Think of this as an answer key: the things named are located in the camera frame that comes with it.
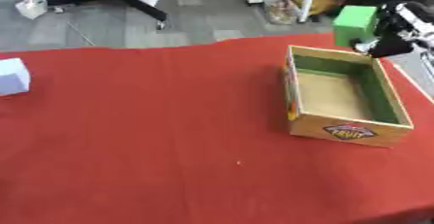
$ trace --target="box label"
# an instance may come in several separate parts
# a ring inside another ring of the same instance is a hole
[[[287,59],[284,72],[288,120],[295,120],[300,115],[300,109],[296,100],[295,65],[291,56]]]
[[[354,124],[345,124],[338,126],[329,126],[324,128],[329,134],[336,137],[339,140],[349,141],[363,138],[371,138],[378,136],[372,130],[365,127],[357,126]]]

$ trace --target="caster wheel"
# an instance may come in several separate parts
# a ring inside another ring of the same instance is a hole
[[[54,12],[56,14],[63,14],[65,13],[65,9],[63,9],[62,7],[54,7]]]
[[[166,27],[166,23],[163,21],[158,21],[157,22],[157,30],[163,30]]]

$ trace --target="cardboard box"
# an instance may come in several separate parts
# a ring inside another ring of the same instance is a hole
[[[0,60],[0,96],[29,91],[30,74],[19,58]]]
[[[333,21],[335,44],[350,47],[354,39],[366,41],[374,37],[376,13],[377,7],[346,6]]]
[[[284,71],[292,135],[390,147],[414,128],[377,59],[290,47]]]

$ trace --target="white box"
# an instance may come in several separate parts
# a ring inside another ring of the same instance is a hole
[[[30,19],[35,19],[48,11],[47,0],[24,0],[15,7],[23,16]]]
[[[29,91],[30,74],[19,58],[0,60],[0,96]]]

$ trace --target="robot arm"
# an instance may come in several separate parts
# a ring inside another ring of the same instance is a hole
[[[372,57],[413,51],[414,47],[434,55],[434,14],[416,2],[390,2],[378,13],[378,24],[369,42],[353,41],[353,48]]]

